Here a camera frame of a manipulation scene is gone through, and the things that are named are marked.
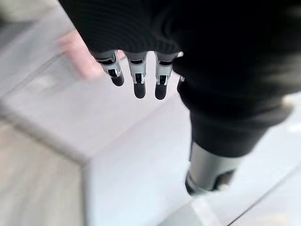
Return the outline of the robot left hand black cloth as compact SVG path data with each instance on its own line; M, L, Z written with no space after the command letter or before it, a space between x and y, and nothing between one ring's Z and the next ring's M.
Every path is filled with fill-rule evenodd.
M180 76L189 109L190 195L229 183L241 159L292 112L301 89L298 0L62 0L92 56L154 51Z

